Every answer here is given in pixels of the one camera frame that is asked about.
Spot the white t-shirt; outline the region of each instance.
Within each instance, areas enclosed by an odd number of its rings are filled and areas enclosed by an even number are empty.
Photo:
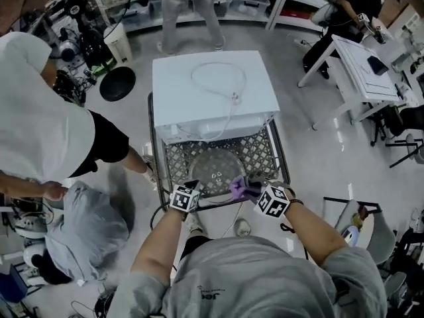
[[[40,182],[74,173],[95,134],[89,111],[64,101],[42,79],[51,51],[26,33],[0,37],[0,170]]]

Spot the round glass plate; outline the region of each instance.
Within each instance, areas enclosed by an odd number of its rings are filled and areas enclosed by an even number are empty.
[[[204,186],[203,193],[228,193],[231,182],[246,175],[240,159],[232,152],[212,148],[196,156],[189,167],[190,180],[198,179]]]

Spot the gray pants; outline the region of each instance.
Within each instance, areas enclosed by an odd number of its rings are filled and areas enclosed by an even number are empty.
[[[212,37],[214,47],[220,48],[224,45],[224,37],[219,28],[219,21],[213,9],[214,0],[192,0],[195,9],[205,19],[209,34]],[[165,53],[173,54],[177,48],[176,23],[182,7],[189,0],[162,0],[162,12],[164,15],[162,48]]]

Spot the person in gray shirt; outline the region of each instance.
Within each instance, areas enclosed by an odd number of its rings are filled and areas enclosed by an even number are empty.
[[[316,264],[263,238],[211,240],[190,214],[190,236],[170,286],[184,214],[169,209],[141,246],[107,317],[385,317],[386,294],[370,254],[349,247],[286,193],[292,202],[285,216]]]

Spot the black hair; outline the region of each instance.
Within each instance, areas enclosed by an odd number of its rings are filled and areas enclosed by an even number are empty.
[[[50,257],[47,250],[44,250],[42,256],[39,254],[34,255],[31,258],[31,262],[38,268],[40,276],[49,284],[67,284],[72,281],[72,278],[69,278],[54,265],[52,257]]]

